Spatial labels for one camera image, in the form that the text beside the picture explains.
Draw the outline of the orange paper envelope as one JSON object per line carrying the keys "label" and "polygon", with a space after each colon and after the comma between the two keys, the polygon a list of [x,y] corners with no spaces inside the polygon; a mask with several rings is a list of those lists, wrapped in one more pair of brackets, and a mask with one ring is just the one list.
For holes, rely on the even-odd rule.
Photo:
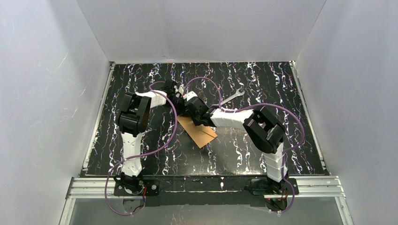
{"label": "orange paper envelope", "polygon": [[178,116],[177,121],[199,148],[205,147],[218,136],[210,127],[196,126],[190,117]]}

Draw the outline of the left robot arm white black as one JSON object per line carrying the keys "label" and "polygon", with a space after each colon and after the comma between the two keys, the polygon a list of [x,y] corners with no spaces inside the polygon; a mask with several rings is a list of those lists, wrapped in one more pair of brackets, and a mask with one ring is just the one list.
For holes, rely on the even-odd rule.
{"label": "left robot arm white black", "polygon": [[184,106],[184,86],[167,80],[159,90],[126,92],[121,104],[117,125],[122,135],[123,162],[118,185],[129,189],[142,187],[141,141],[149,124],[150,110],[158,106],[171,106],[175,118]]}

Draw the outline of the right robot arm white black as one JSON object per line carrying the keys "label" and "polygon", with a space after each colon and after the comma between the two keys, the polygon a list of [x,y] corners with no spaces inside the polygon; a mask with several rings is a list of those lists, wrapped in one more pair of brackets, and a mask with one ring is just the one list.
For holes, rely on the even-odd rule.
{"label": "right robot arm white black", "polygon": [[199,97],[194,96],[186,99],[185,107],[196,126],[244,129],[255,147],[264,153],[267,168],[265,188],[276,193],[286,188],[287,168],[283,162],[286,129],[265,106],[227,112],[222,108],[209,108]]}

